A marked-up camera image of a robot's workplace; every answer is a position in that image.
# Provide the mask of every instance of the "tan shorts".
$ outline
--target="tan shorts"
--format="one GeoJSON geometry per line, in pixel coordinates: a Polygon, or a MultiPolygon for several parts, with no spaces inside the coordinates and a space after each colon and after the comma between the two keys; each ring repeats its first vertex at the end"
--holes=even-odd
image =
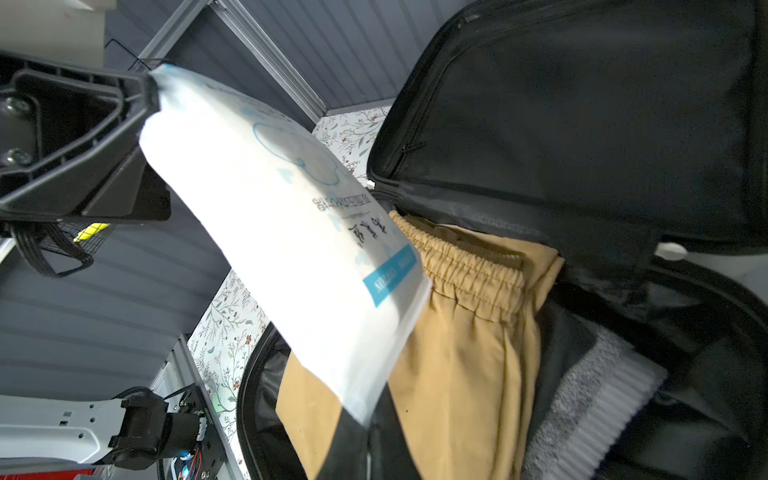
{"type": "MultiPolygon", "coordinates": [[[[419,474],[519,478],[541,349],[534,314],[563,260],[536,243],[390,215],[422,254],[433,282],[389,376],[419,474]]],[[[314,479],[341,405],[293,355],[277,413],[314,479]]]]}

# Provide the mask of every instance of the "gray ribbed fabric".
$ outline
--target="gray ribbed fabric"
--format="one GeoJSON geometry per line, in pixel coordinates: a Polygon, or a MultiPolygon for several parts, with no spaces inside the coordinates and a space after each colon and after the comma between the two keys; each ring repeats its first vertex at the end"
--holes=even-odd
{"type": "Polygon", "coordinates": [[[523,480],[588,480],[624,427],[667,378],[667,371],[611,331],[563,376],[525,449],[523,480]]]}

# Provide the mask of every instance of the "floral tablecloth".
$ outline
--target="floral tablecloth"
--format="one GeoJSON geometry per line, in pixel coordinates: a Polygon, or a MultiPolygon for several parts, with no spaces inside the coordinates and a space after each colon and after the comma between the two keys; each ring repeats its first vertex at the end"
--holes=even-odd
{"type": "MultiPolygon", "coordinates": [[[[313,134],[365,185],[368,153],[388,112],[389,107],[383,107],[323,117],[313,134]]],[[[250,474],[237,439],[235,405],[245,364],[269,322],[231,270],[188,342],[246,480],[250,474]]]]}

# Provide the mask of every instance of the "white plastic package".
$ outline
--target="white plastic package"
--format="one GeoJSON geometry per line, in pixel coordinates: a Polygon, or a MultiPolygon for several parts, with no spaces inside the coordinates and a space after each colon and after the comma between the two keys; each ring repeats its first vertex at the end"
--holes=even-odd
{"type": "Polygon", "coordinates": [[[149,164],[219,245],[299,361],[368,425],[430,289],[419,252],[308,131],[164,65],[149,164]]]}

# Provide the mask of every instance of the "open suitcase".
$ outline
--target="open suitcase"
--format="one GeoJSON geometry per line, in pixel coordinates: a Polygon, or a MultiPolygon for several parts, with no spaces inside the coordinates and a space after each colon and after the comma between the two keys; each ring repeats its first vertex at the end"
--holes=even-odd
{"type": "MultiPolygon", "coordinates": [[[[768,308],[654,255],[768,245],[767,15],[752,0],[475,2],[432,39],[372,149],[385,207],[557,248],[549,299],[668,370],[596,478],[768,478],[768,308]]],[[[274,411],[289,352],[270,326],[245,369],[253,478],[305,478],[274,411]]],[[[402,435],[389,441],[366,474],[418,478],[402,435]]],[[[328,478],[346,478],[356,453],[341,453],[328,478]]]]}

